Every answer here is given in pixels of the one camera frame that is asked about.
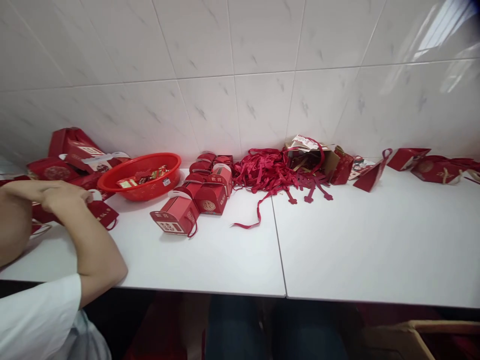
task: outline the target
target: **red plastic basket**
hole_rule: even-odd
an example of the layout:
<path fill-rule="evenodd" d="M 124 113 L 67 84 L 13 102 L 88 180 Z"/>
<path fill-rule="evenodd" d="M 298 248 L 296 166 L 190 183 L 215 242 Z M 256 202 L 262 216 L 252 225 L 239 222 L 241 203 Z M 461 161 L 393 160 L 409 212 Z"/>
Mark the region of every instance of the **red plastic basket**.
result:
<path fill-rule="evenodd" d="M 171 152 L 159 152 L 150 155 L 136 157 L 124 162 L 104 173 L 98 179 L 98 187 L 102 190 L 112 193 L 119 193 L 125 199 L 130 201 L 147 201 L 157 198 L 172 190 L 180 181 L 179 166 L 182 159 L 177 154 Z M 136 176 L 143 172 L 152 172 L 162 165 L 170 170 L 165 175 L 151 180 L 144 184 L 122 188 L 117 181 Z"/>

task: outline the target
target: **tile grout line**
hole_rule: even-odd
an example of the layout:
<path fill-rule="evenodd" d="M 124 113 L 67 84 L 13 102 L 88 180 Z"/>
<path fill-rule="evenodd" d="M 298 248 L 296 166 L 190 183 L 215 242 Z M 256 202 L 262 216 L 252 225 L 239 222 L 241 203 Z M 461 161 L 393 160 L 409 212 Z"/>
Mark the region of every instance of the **tile grout line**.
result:
<path fill-rule="evenodd" d="M 216 75 L 216 76 L 194 76 L 194 77 L 178 77 L 178 78 L 151 79 L 151 80 L 139 80 L 139 81 L 122 81 L 122 82 L 111 82 L 111 83 L 92 84 L 92 85 L 71 85 L 71 86 L 26 88 L 26 89 L 19 89 L 19 90 L 0 90 L 0 94 L 19 93 L 19 92 L 27 92 L 27 91 L 54 90 L 54 89 L 114 86 L 114 85 L 121 85 L 121 84 L 141 84 L 141 83 L 153 83 L 153 82 L 167 82 L 167 81 L 190 80 L 190 79 L 225 78 L 225 77 L 232 77 L 232 76 L 233 77 L 246 77 L 246 76 L 252 76 L 252 75 L 304 73 L 304 72 L 325 71 L 325 70 L 341 70 L 341 69 L 381 68 L 381 67 L 401 66 L 401 65 L 413 65 L 413 66 L 415 66 L 415 65 L 428 65 L 428 64 L 437 64 L 437 63 L 463 62 L 463 61 L 471 61 L 471 60 L 480 60 L 480 57 L 465 57 L 465 58 L 461 58 L 461 59 L 433 60 L 433 61 L 422 61 L 422 62 L 397 62 L 397 63 L 390 63 L 390 64 L 312 68 L 312 69 L 303 69 L 303 70 L 254 72 L 254 73 L 228 74 L 228 75 Z"/>
<path fill-rule="evenodd" d="M 290 105 L 288 106 L 288 116 L 286 118 L 286 127 L 285 127 L 285 136 L 283 142 L 287 141 L 287 133 L 289 131 L 289 124 L 290 124 L 290 112 L 292 111 L 292 101 L 294 100 L 294 89 L 295 89 L 295 79 L 297 78 L 297 63 L 299 62 L 299 52 L 300 52 L 300 40 L 302 39 L 302 29 L 304 27 L 304 19 L 305 19 L 305 8 L 307 7 L 307 0 L 303 2 L 303 11 L 301 14 L 301 22 L 300 22 L 300 34 L 298 34 L 298 46 L 296 47 L 296 59 L 295 59 L 295 71 L 293 72 L 293 82 L 291 84 L 291 93 L 290 93 Z"/>
<path fill-rule="evenodd" d="M 61 77 L 63 78 L 63 80 L 67 83 L 67 84 L 70 84 L 70 86 L 73 86 L 72 83 L 70 82 L 70 79 L 64 74 L 64 71 L 62 70 L 62 68 L 60 67 L 60 65 L 57 64 L 57 62 L 55 61 L 54 57 L 50 54 L 50 52 L 47 50 L 47 48 L 44 46 L 44 44 L 40 41 L 40 39 L 37 37 L 37 35 L 34 33 L 34 31 L 30 28 L 30 25 L 27 23 L 27 21 L 23 18 L 22 15 L 20 15 L 20 13 L 18 12 L 17 8 L 12 4 L 12 2 L 10 0 L 7 0 L 8 4 L 10 5 L 10 7 L 12 8 L 13 12 L 15 12 L 15 14 L 18 16 L 18 18 L 20 19 L 20 21 L 25 25 L 25 27 L 27 28 L 28 32 L 30 32 L 32 38 L 38 43 L 38 45 L 41 47 L 41 49 L 46 53 L 46 55 L 48 56 L 48 58 L 51 60 L 51 62 L 53 63 L 53 66 L 55 66 L 55 68 L 58 70 L 58 72 L 60 73 Z"/>
<path fill-rule="evenodd" d="M 232 46 L 232 27 L 230 25 L 230 5 L 229 0 L 226 0 L 226 18 L 228 20 L 228 38 L 230 39 L 230 55 L 231 55 L 231 72 L 235 74 L 234 63 L 234 49 Z M 242 149 L 242 137 L 240 136 L 240 116 L 239 116 L 239 97 L 237 96 L 237 81 L 235 75 L 229 75 L 233 78 L 233 89 L 235 90 L 235 106 L 236 106 L 236 127 L 238 129 L 238 146 L 240 147 L 240 154 L 244 153 Z"/>
<path fill-rule="evenodd" d="M 195 129 L 194 129 L 194 126 L 192 124 L 192 119 L 190 118 L 189 110 L 187 109 L 187 105 L 185 104 L 184 93 L 182 92 L 182 88 L 180 87 L 177 71 L 175 70 L 174 62 L 172 60 L 172 55 L 170 54 L 170 49 L 169 49 L 169 46 L 167 44 L 167 39 L 165 39 L 165 34 L 164 34 L 163 29 L 162 29 L 162 25 L 160 24 L 159 13 L 157 12 L 157 8 L 155 6 L 154 0 L 150 0 L 150 2 L 151 2 L 151 5 L 153 6 L 153 11 L 155 12 L 156 20 L 158 22 L 158 28 L 160 29 L 161 36 L 163 37 L 163 41 L 165 42 L 166 52 L 168 53 L 168 58 L 170 59 L 170 65 L 171 65 L 171 68 L 173 70 L 173 74 L 175 75 L 174 80 L 176 82 L 176 86 L 178 87 L 178 91 L 180 91 L 181 102 L 183 103 L 183 108 L 185 109 L 186 115 L 188 116 L 188 122 L 190 123 L 191 133 L 193 134 L 193 137 L 195 138 L 196 147 L 198 148 L 198 152 L 200 153 L 202 150 L 200 149 L 199 140 L 197 139 L 197 135 L 195 134 Z"/>
<path fill-rule="evenodd" d="M 334 140 L 336 138 L 335 135 L 337 134 L 337 130 L 339 129 L 340 123 L 342 122 L 342 118 L 344 117 L 344 113 L 345 113 L 345 109 L 347 108 L 347 104 L 349 103 L 350 97 L 352 96 L 352 94 L 354 92 L 354 88 L 355 88 L 355 85 L 357 83 L 357 79 L 359 78 L 360 70 L 362 69 L 362 64 L 364 63 L 365 56 L 367 56 L 367 51 L 369 50 L 370 43 L 372 42 L 375 31 L 377 30 L 377 26 L 379 25 L 379 22 L 380 22 L 380 17 L 382 16 L 382 13 L 384 12 L 385 5 L 387 4 L 387 1 L 389 1 L 389 0 L 385 0 L 385 2 L 383 3 L 383 6 L 381 7 L 380 14 L 378 14 L 378 18 L 376 19 L 375 26 L 373 27 L 373 30 L 372 30 L 371 35 L 370 35 L 370 39 L 368 40 L 368 44 L 366 45 L 365 52 L 363 53 L 363 56 L 361 58 L 360 66 L 358 67 L 358 70 L 356 71 L 355 79 L 353 79 L 350 91 L 348 92 L 348 96 L 346 97 L 345 104 L 343 105 L 343 110 L 341 111 L 340 117 L 338 118 L 338 122 L 336 123 L 336 126 L 335 126 L 335 130 L 333 131 L 333 134 L 331 136 Z"/>

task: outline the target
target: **sleeve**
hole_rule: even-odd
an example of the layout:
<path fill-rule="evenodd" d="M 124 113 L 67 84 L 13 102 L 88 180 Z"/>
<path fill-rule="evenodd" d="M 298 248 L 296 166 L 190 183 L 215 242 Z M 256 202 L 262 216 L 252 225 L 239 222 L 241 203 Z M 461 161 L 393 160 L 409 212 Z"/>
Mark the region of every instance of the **sleeve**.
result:
<path fill-rule="evenodd" d="M 78 274 L 0 299 L 2 360 L 43 360 L 65 342 L 79 310 Z"/>

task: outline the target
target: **white t-shirt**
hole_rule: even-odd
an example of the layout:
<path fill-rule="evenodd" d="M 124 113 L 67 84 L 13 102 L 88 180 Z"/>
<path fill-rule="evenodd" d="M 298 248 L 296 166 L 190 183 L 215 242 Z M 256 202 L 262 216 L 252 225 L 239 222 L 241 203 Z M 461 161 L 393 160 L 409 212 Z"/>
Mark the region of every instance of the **white t-shirt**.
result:
<path fill-rule="evenodd" d="M 107 343 L 79 311 L 78 274 L 0 299 L 1 360 L 110 360 Z"/>

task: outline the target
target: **basket rim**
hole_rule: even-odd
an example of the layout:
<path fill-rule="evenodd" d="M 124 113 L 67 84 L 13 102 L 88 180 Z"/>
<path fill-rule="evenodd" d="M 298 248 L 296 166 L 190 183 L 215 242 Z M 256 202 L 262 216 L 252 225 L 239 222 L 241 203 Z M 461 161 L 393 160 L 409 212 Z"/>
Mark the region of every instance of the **basket rim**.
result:
<path fill-rule="evenodd" d="M 122 168 L 125 168 L 126 166 L 132 164 L 132 163 L 136 163 L 140 160 L 144 160 L 144 159 L 150 159 L 150 158 L 156 158 L 158 156 L 165 156 L 165 155 L 170 155 L 170 156 L 173 156 L 177 159 L 177 163 L 176 165 L 167 173 L 165 173 L 164 175 L 162 176 L 159 176 L 157 177 L 156 179 L 154 180 L 151 180 L 149 182 L 146 182 L 146 183 L 143 183 L 143 184 L 140 184 L 140 185 L 137 185 L 137 186 L 134 186 L 134 187 L 126 187 L 126 188 L 111 188 L 111 187 L 107 187 L 104 185 L 104 181 L 105 179 L 107 178 L 107 174 L 109 172 L 111 172 L 112 170 L 115 170 L 115 169 L 122 169 Z M 163 180 L 163 179 L 166 179 L 169 177 L 169 175 L 173 174 L 173 172 L 175 170 L 177 170 L 179 167 L 180 167 L 180 164 L 182 163 L 182 158 L 177 155 L 176 153 L 173 153 L 173 152 L 156 152 L 156 153 L 152 153 L 152 154 L 148 154 L 148 155 L 143 155 L 143 156 L 139 156 L 139 157 L 135 157 L 131 160 L 128 160 L 128 161 L 125 161 L 124 163 L 121 163 L 115 167 L 112 167 L 110 170 L 106 171 L 99 179 L 98 179 L 98 187 L 100 189 L 102 189 L 103 191 L 106 191 L 106 192 L 109 192 L 109 193 L 126 193 L 126 192 L 132 192 L 132 191 L 135 191 L 135 190 L 139 190 L 141 188 L 144 188 L 148 185 L 152 185 L 153 183 L 156 183 L 160 180 Z"/>

